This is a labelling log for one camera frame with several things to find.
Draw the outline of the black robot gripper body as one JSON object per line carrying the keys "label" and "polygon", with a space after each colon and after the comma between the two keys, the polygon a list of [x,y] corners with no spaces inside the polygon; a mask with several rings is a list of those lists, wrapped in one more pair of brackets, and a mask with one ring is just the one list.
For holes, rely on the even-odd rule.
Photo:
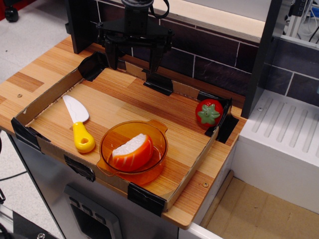
{"label": "black robot gripper body", "polygon": [[102,46],[117,44],[147,48],[170,49],[173,30],[149,17],[147,9],[125,8],[124,17],[96,24],[97,40]]}

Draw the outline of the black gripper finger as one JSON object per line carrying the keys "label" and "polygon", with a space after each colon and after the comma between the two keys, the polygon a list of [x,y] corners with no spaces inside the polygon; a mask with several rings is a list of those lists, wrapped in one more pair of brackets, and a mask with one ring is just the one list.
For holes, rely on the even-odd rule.
{"label": "black gripper finger", "polygon": [[107,57],[108,65],[113,70],[118,68],[119,49],[118,45],[110,40],[105,41],[105,54]]}
{"label": "black gripper finger", "polygon": [[163,46],[159,46],[159,47],[155,47],[151,49],[150,61],[149,61],[150,73],[154,73],[158,70],[158,67],[160,66],[160,62],[162,60],[163,55],[164,55]]}

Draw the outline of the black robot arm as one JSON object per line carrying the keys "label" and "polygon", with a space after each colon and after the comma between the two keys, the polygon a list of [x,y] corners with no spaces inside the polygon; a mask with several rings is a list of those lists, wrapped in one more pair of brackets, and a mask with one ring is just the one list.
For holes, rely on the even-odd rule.
{"label": "black robot arm", "polygon": [[124,17],[96,24],[98,43],[105,48],[108,65],[116,70],[120,57],[120,47],[139,47],[150,49],[149,71],[158,70],[163,55],[171,50],[174,31],[152,22],[151,13],[157,19],[169,14],[169,2],[164,3],[167,11],[156,15],[152,0],[123,0]]}

